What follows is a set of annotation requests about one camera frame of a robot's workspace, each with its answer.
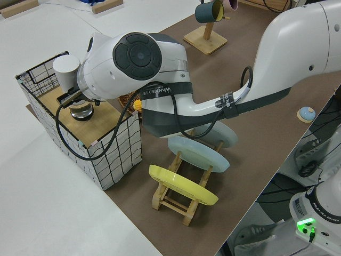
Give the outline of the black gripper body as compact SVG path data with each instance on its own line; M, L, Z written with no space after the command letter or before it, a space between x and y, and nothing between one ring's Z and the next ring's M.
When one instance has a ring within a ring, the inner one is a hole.
M80 107L81 105L86 105L88 103L94 104L95 106L99 106L101 104L101 101L89 99L86 96L84 96L83 94L79 94L79 95L73 94L72 95L72 106Z

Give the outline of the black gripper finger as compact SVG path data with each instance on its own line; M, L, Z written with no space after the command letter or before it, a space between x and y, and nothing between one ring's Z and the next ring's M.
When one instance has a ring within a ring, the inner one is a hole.
M57 97L57 101L59 104L73 104L79 101L79 97L82 92L80 90L74 92L67 92L59 97Z

